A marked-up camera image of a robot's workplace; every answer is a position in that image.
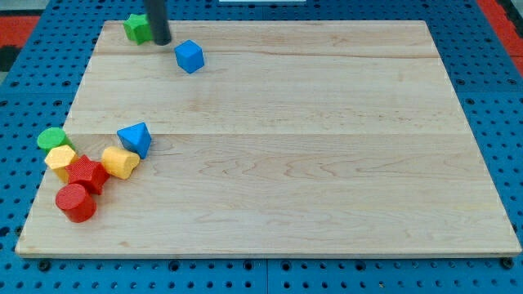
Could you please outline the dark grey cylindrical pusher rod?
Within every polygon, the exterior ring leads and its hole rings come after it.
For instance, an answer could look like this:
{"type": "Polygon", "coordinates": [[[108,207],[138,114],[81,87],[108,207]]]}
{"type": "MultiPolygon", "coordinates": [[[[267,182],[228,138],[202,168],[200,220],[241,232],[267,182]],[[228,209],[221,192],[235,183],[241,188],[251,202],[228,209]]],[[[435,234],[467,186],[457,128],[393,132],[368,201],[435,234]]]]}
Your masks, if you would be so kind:
{"type": "Polygon", "coordinates": [[[153,41],[156,45],[165,46],[172,41],[168,23],[168,10],[165,0],[144,0],[144,7],[153,41]]]}

